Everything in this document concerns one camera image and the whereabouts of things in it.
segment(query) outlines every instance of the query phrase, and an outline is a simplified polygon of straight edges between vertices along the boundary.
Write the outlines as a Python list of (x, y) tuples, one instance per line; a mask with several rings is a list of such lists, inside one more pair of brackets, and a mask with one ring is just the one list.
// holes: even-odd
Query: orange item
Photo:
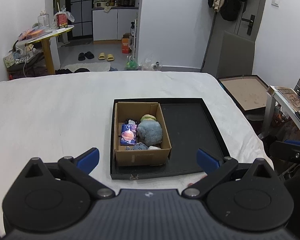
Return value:
[(123, 38), (121, 39), (121, 49), (122, 49), (122, 53), (124, 53), (124, 54), (130, 53), (129, 36), (130, 36), (130, 34), (126, 33), (123, 35)]

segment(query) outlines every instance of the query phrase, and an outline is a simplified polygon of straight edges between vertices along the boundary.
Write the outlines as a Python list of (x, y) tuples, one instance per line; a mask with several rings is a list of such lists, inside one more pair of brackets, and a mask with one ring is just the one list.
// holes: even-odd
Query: bed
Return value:
[[(126, 84), (135, 84), (131, 89)], [(109, 171), (114, 99), (203, 98), (229, 153), (239, 162), (265, 158), (263, 144), (217, 80), (206, 73), (117, 71), (64, 74), (0, 82), (0, 235), (2, 200), (31, 157), (44, 162), (100, 151), (91, 176), (112, 188), (177, 188), (203, 173), (146, 180), (112, 180)]]

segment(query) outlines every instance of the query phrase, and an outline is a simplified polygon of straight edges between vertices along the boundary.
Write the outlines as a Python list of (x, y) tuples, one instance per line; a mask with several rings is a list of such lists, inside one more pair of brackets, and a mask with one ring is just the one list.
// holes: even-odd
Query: door handle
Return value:
[(244, 18), (241, 19), (242, 21), (249, 23), (248, 31), (247, 31), (247, 35), (249, 35), (249, 36), (251, 35), (251, 31), (252, 31), (252, 27), (253, 27), (253, 24), (254, 24), (255, 17), (256, 17), (255, 15), (251, 14), (250, 20), (249, 19), (244, 19)]

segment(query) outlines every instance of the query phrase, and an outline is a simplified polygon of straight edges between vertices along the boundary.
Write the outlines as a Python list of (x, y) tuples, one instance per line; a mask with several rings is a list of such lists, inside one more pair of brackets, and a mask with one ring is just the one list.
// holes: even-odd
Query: yellow slipper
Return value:
[(106, 59), (106, 54), (105, 54), (104, 52), (101, 52), (101, 53), (99, 54), (98, 59), (99, 59), (99, 60), (104, 60), (104, 59)]
[(107, 61), (113, 61), (113, 60), (114, 60), (114, 56), (112, 54), (108, 54)]

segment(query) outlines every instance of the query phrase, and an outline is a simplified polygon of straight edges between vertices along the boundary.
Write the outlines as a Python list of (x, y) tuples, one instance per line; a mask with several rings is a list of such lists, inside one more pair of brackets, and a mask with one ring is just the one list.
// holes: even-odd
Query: yellow table leg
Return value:
[(42, 49), (43, 49), (44, 59), (46, 61), (48, 74), (54, 75), (55, 72), (54, 72), (54, 66), (53, 66), (53, 61), (51, 56), (49, 39), (44, 39), (41, 41), (41, 43), (42, 43)]

